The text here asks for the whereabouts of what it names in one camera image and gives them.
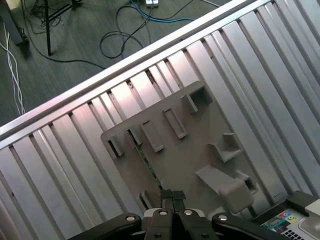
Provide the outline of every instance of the gray carpet floor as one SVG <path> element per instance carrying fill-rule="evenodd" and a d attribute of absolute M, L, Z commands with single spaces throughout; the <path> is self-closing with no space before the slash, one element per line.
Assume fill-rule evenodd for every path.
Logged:
<path fill-rule="evenodd" d="M 152 15 L 158 18 L 171 16 L 188 1 L 159 0 L 159 7 L 152 12 Z M 35 0 L 25 0 L 27 7 L 32 6 L 34 2 Z M 100 52 L 99 42 L 105 33 L 117 30 L 117 9 L 129 1 L 83 0 L 82 2 L 83 5 L 76 10 L 65 12 L 61 16 L 60 23 L 51 28 L 52 58 L 57 60 L 87 60 L 108 68 L 121 61 L 122 57 L 116 59 L 104 57 Z M 214 0 L 214 2 L 223 5 L 228 0 Z M 58 7 L 61 4 L 61 0 L 49 1 L 51 7 Z M 193 0 L 176 17 L 197 19 L 215 8 L 213 5 L 200 0 Z M 20 5 L 12 10 L 12 16 L 19 27 L 26 28 Z M 118 22 L 122 31 L 132 33 L 143 23 L 143 20 L 138 12 L 126 8 L 120 12 Z M 154 43 L 186 24 L 188 24 L 188 21 L 175 23 L 149 22 L 147 25 L 151 42 Z M 46 35 L 33 34 L 30 27 L 29 25 L 30 35 L 37 48 L 43 54 L 47 54 Z M 34 31 L 41 30 L 43 31 L 43 29 L 34 27 Z M 134 36 L 139 39 L 144 47 L 149 45 L 149 35 L 145 27 Z M 5 43 L 2 23 L 0 24 L 0 41 L 2 44 Z M 116 55 L 121 48 L 121 43 L 121 37 L 110 37 L 104 42 L 103 50 L 110 55 Z M 26 111 L 34 109 L 101 71 L 98 67 L 87 63 L 59 63 L 47 60 L 39 55 L 31 44 L 17 47 L 11 42 L 10 49 L 18 62 L 20 87 Z M 140 49 L 141 47 L 130 39 L 126 44 L 123 57 L 128 57 Z M 0 126 L 17 117 L 19 117 L 19 113 L 14 101 L 12 76 L 7 63 L 7 54 L 0 48 Z"/>

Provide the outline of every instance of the screw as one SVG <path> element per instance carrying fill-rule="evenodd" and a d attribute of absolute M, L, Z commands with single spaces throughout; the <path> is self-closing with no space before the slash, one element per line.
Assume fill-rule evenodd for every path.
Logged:
<path fill-rule="evenodd" d="M 190 211 L 190 210 L 185 210 L 185 211 L 184 211 L 184 214 L 185 214 L 185 215 L 191 215 L 191 214 L 192 214 L 192 211 Z"/>
<path fill-rule="evenodd" d="M 159 239 L 159 238 L 162 237 L 161 233 L 155 233 L 153 236 L 154 236 L 156 239 Z"/>
<path fill-rule="evenodd" d="M 220 216 L 218 216 L 218 219 L 221 220 L 221 221 L 227 221 L 228 217 L 225 216 L 225 215 L 220 215 Z"/>
<path fill-rule="evenodd" d="M 135 216 L 127 216 L 126 217 L 126 220 L 129 221 L 129 222 L 134 221 L 135 219 L 136 219 Z"/>
<path fill-rule="evenodd" d="M 201 233 L 201 237 L 203 237 L 204 239 L 207 239 L 209 237 L 209 234 L 206 232 Z"/>

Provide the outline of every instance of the aluminum rail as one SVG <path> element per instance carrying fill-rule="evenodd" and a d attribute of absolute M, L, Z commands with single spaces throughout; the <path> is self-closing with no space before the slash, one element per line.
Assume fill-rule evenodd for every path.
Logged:
<path fill-rule="evenodd" d="M 68 239 L 141 214 L 100 135 L 196 81 L 254 172 L 258 192 L 242 217 L 296 190 L 318 197 L 319 12 L 317 0 L 234 0 L 0 128 L 6 229 Z"/>

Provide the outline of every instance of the white cable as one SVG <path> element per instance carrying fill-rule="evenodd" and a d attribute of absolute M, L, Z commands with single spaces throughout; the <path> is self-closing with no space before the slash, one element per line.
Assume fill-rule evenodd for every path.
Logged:
<path fill-rule="evenodd" d="M 10 34 L 7 35 L 6 28 L 4 28 L 4 34 L 5 34 L 6 49 L 9 49 Z M 7 55 L 7 59 L 8 59 L 9 68 L 11 70 L 12 69 L 12 63 L 11 63 L 11 58 L 10 58 L 9 52 L 6 52 L 6 55 Z M 15 87 L 15 80 L 14 80 L 14 75 L 13 75 L 12 71 L 11 71 L 11 80 L 12 80 L 12 84 L 13 84 L 13 98 L 14 98 L 15 106 L 16 106 L 16 109 L 19 112 L 19 115 L 21 116 L 20 108 L 19 108 L 17 100 L 16 100 L 16 87 Z"/>
<path fill-rule="evenodd" d="M 3 23 L 3 27 L 4 27 L 4 32 L 6 33 L 6 26 L 5 24 Z M 25 111 L 25 108 L 24 108 L 24 104 L 23 104 L 23 95 L 22 95 L 22 92 L 21 92 L 21 88 L 20 88 L 20 79 L 19 79 L 19 72 L 18 72 L 18 63 L 17 63 L 17 60 L 16 58 L 14 57 L 14 55 L 9 51 L 9 39 L 10 39 L 10 34 L 6 34 L 6 49 L 8 50 L 7 51 L 7 57 L 8 57 L 8 64 L 9 64 L 9 68 L 11 70 L 11 74 L 12 74 L 12 79 L 15 81 L 16 83 L 16 86 L 17 86 L 17 90 L 18 90 L 18 100 L 19 100 L 19 103 L 20 103 L 20 106 L 21 106 L 21 113 L 22 114 L 25 114 L 26 111 Z M 12 62 L 11 62 L 11 58 L 10 58 L 10 54 L 12 55 L 13 59 L 14 59 L 14 62 L 15 62 L 15 74 L 16 74 L 16 77 L 15 77 L 15 74 L 13 72 L 13 67 L 12 67 Z"/>
<path fill-rule="evenodd" d="M 22 95 L 22 92 L 21 92 L 21 89 L 20 89 L 18 63 L 17 63 L 17 60 L 16 60 L 15 56 L 9 51 L 10 34 L 9 33 L 7 34 L 5 24 L 3 24 L 3 27 L 4 27 L 4 32 L 5 32 L 6 48 L 5 48 L 4 45 L 1 44 L 1 42 L 0 42 L 0 46 L 7 52 L 8 65 L 9 65 L 9 68 L 10 68 L 10 71 L 11 71 L 11 74 L 12 74 L 14 102 L 15 102 L 15 105 L 17 106 L 17 110 L 18 110 L 19 114 L 21 115 L 21 114 L 25 114 L 26 111 L 25 111 L 25 108 L 23 106 L 23 95 Z M 13 58 L 13 60 L 15 62 L 15 74 L 16 75 L 14 74 L 14 71 L 13 71 L 11 57 Z M 16 101 L 16 88 L 15 88 L 15 85 L 17 87 L 17 95 L 18 95 L 17 98 L 18 98 L 18 101 L 20 103 L 20 107 L 18 107 L 18 103 Z"/>

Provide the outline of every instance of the black cable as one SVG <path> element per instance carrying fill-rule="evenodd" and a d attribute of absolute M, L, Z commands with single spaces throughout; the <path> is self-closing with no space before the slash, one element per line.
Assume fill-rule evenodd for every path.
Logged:
<path fill-rule="evenodd" d="M 74 60 L 57 60 L 57 59 L 54 59 L 54 58 L 51 58 L 51 57 L 48 57 L 46 55 L 44 55 L 42 52 L 40 52 L 40 50 L 36 47 L 34 41 L 32 40 L 31 38 L 31 35 L 30 35 L 30 32 L 29 32 L 29 28 L 28 28 L 28 23 L 27 23 L 27 19 L 26 19 L 26 13 L 25 13 L 25 8 L 24 6 L 26 6 L 26 0 L 20 0 L 21 2 L 21 7 L 22 7 L 22 15 L 23 15 L 23 20 L 24 20 L 24 24 L 25 24 L 25 27 L 26 27 L 26 32 L 29 36 L 29 40 L 30 42 L 32 43 L 33 47 L 35 48 L 35 50 L 42 56 L 44 57 L 45 59 L 48 59 L 50 61 L 53 61 L 53 62 L 56 62 L 56 63 L 76 63 L 76 62 L 79 62 L 79 63 L 86 63 L 86 64 L 91 64 L 91 65 L 94 65 L 100 69 L 106 69 L 105 67 L 103 66 L 100 66 L 96 63 L 93 63 L 93 62 L 90 62 L 90 61 L 87 61 L 87 60 L 82 60 L 82 59 L 74 59 Z"/>
<path fill-rule="evenodd" d="M 115 15 L 115 18 L 116 18 L 116 21 L 117 21 L 117 22 L 118 22 L 119 12 L 120 12 L 122 9 L 126 9 L 126 8 L 135 9 L 135 8 L 132 7 L 132 6 L 122 6 L 122 7 L 120 7 L 120 8 L 117 10 L 116 15 Z M 101 38 L 100 43 L 99 43 L 99 47 L 100 47 L 101 53 L 102 53 L 106 58 L 108 58 L 108 59 L 116 59 L 116 58 L 118 58 L 119 56 L 121 56 L 121 55 L 123 54 L 123 52 L 125 51 L 126 43 L 127 43 L 127 41 L 128 41 L 129 39 L 135 40 L 135 41 L 140 45 L 140 47 L 143 49 L 144 47 L 143 47 L 143 45 L 141 44 L 141 42 L 139 42 L 138 39 L 135 38 L 133 35 L 134 35 L 135 33 L 137 33 L 139 30 L 141 30 L 144 26 L 147 25 L 148 20 L 149 20 L 149 17 L 150 17 L 151 14 L 152 14 L 152 11 L 153 11 L 153 8 L 151 8 L 150 13 L 149 13 L 149 15 L 148 15 L 147 18 L 143 18 L 143 17 L 142 17 L 142 18 L 144 19 L 143 23 L 142 23 L 135 31 L 133 31 L 133 33 L 131 33 L 131 34 L 126 33 L 126 32 L 122 32 L 122 31 L 111 31 L 111 32 L 107 32 L 107 33 Z M 103 42 L 104 42 L 105 39 L 107 39 L 108 37 L 111 37 L 111 36 L 115 36 L 115 35 L 122 36 L 122 39 L 123 39 L 123 36 L 126 35 L 127 38 L 123 41 L 119 54 L 117 54 L 117 55 L 115 55 L 115 56 L 107 55 L 107 54 L 103 51 L 102 44 L 103 44 Z"/>
<path fill-rule="evenodd" d="M 118 17 L 119 17 L 119 14 L 120 14 L 120 11 L 122 10 L 122 9 L 133 9 L 134 7 L 132 7 L 132 6 L 122 6 L 122 7 L 120 7 L 117 11 L 116 11 L 116 15 L 115 15 L 115 22 L 116 22 L 116 27 L 117 27 L 117 29 L 118 29 L 118 31 L 120 32 L 120 33 L 122 33 L 123 31 L 121 30 L 121 28 L 120 28 L 120 25 L 119 25 L 119 21 L 118 21 Z M 150 30 L 149 30 L 149 27 L 148 27 L 148 25 L 147 25 L 147 23 L 148 23 L 148 21 L 145 23 L 145 27 L 146 27 L 146 30 L 147 30 L 147 32 L 148 32 L 148 39 L 149 39 L 149 45 L 151 44 L 151 34 L 150 34 Z M 122 49 L 122 47 L 124 47 L 123 45 L 124 44 L 126 44 L 125 43 L 125 38 L 124 38 L 124 35 L 123 34 L 121 34 L 121 38 L 122 38 L 122 46 L 121 46 L 121 49 Z M 124 49 L 120 52 L 121 53 L 121 57 L 122 57 L 122 59 L 124 58 L 124 56 L 123 56 L 123 53 L 124 53 Z"/>
<path fill-rule="evenodd" d="M 180 13 L 183 9 L 185 9 L 186 7 L 188 7 L 194 0 L 190 0 L 186 5 L 184 5 L 182 8 L 180 8 L 175 14 L 173 14 L 172 16 L 169 17 L 165 17 L 165 18 L 161 18 L 162 20 L 168 20 L 168 19 L 172 19 L 173 17 L 175 17 L 178 13 Z"/>
<path fill-rule="evenodd" d="M 58 10 L 60 7 L 59 5 L 61 4 L 66 4 L 66 1 L 59 1 L 57 3 L 52 4 L 49 7 L 50 11 L 56 11 Z M 43 28 L 45 28 L 46 26 L 46 18 L 45 18 L 45 5 L 43 4 L 39 4 L 39 0 L 35 0 L 33 6 L 27 7 L 26 4 L 24 4 L 25 6 L 25 10 L 28 13 L 28 17 L 27 20 L 30 23 L 31 26 L 31 31 L 33 34 L 38 35 L 38 34 L 44 34 L 46 33 L 46 30 Z M 33 19 L 36 19 L 37 21 L 40 21 L 40 23 L 36 23 L 33 21 Z M 54 19 L 54 21 L 50 22 L 50 26 L 51 27 L 56 27 L 58 24 L 60 24 L 61 22 L 61 17 L 57 17 L 56 19 Z"/>

